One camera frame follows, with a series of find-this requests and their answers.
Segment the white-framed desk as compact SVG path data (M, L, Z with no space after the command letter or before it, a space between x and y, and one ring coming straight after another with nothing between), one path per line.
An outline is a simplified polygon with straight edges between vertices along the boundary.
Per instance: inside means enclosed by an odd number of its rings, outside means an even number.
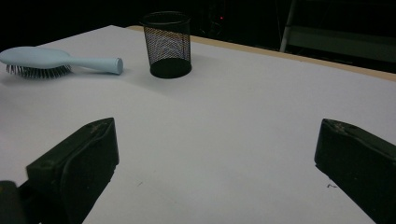
M280 52L285 52L288 46L294 46L378 62L396 63L396 38L296 25L294 19L298 5L304 1L309 0L291 0Z

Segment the light blue hairbrush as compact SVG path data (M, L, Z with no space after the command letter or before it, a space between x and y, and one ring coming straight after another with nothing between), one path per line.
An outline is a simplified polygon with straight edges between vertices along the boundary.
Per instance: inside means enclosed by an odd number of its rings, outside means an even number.
M68 74L72 66L120 75L121 58L77 58L59 49L16 47L0 52L0 62L7 72L24 78L57 78Z

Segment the black mesh pen holder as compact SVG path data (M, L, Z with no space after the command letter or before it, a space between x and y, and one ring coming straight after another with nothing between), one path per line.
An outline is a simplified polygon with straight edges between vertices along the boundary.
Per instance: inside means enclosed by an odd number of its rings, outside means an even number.
M190 21L178 11L152 12L141 19L153 76L178 78L191 71Z

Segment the white table cover sheet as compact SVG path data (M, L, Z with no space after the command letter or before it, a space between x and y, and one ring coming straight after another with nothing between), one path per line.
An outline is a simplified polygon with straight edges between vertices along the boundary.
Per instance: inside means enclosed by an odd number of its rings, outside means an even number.
M116 26L54 47L124 71L28 80L0 64L0 180L23 182L31 161L111 117L120 163L87 224L374 224L314 154L326 118L396 145L396 75L197 37L191 72L160 79L142 31Z

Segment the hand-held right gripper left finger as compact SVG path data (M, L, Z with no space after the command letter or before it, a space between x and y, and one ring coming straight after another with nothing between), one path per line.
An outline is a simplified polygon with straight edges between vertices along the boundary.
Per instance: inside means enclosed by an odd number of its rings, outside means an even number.
M29 224L82 224L119 164L115 120L84 125L27 165Z

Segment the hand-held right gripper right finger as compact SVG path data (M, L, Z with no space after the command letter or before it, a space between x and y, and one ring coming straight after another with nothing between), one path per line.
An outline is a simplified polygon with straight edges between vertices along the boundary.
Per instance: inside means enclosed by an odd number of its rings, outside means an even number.
M375 224L396 224L396 146L357 126L324 119L314 161Z

